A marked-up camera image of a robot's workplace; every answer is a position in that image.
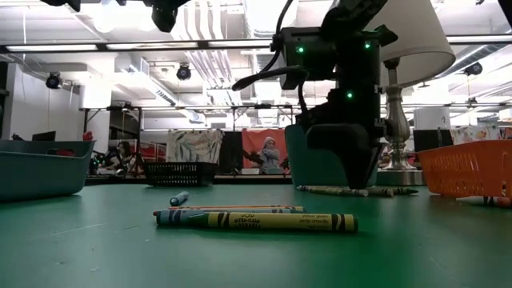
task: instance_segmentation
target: person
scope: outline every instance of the person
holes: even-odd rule
[[[272,137],[265,138],[262,150],[258,153],[263,164],[259,167],[266,172],[268,169],[279,169],[279,150],[275,147],[275,140]]]
[[[126,166],[127,172],[130,172],[135,165],[135,155],[131,153],[130,144],[127,141],[118,144],[118,153],[122,163],[119,162],[117,157],[112,157],[110,161],[112,164],[107,167],[108,170],[122,169]]]

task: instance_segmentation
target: banner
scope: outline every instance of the banner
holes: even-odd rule
[[[285,131],[242,131],[243,167],[259,168],[263,174],[289,173]]]

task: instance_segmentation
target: blue crayon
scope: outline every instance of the blue crayon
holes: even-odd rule
[[[185,200],[187,200],[189,197],[189,193],[188,192],[181,192],[180,194],[172,197],[169,201],[170,205],[171,206],[179,206],[180,204],[182,204]]]
[[[243,213],[303,213],[293,209],[239,209],[239,210],[161,210],[153,212],[153,216],[157,218],[157,224],[164,226],[181,226],[186,225],[190,217],[203,215],[205,212],[243,212]]]

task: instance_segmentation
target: teal container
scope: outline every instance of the teal container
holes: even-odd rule
[[[285,138],[294,186],[348,186],[345,169],[338,157],[328,150],[309,149],[300,126],[285,128]],[[377,165],[366,186],[374,186],[376,178]]]
[[[0,202],[79,192],[93,147],[94,142],[0,140]],[[60,150],[73,156],[57,156]]]

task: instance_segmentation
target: yellow crayon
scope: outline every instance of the yellow crayon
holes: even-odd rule
[[[351,214],[205,212],[190,217],[188,225],[250,230],[314,230],[336,233],[358,231],[358,220]]]

